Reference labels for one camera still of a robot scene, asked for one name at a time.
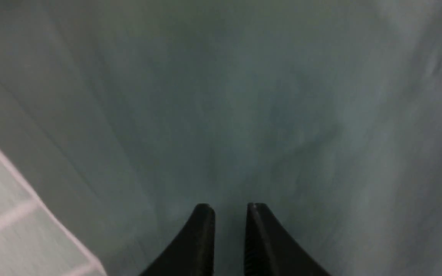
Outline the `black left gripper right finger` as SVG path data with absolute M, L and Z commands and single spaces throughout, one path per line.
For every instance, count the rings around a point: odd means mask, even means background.
M 265 203 L 247 205 L 245 276 L 328 276 L 292 238 Z

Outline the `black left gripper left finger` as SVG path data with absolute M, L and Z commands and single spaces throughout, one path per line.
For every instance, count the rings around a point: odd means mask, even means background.
M 207 203 L 195 206 L 189 219 L 142 276 L 212 276 L 216 215 Z

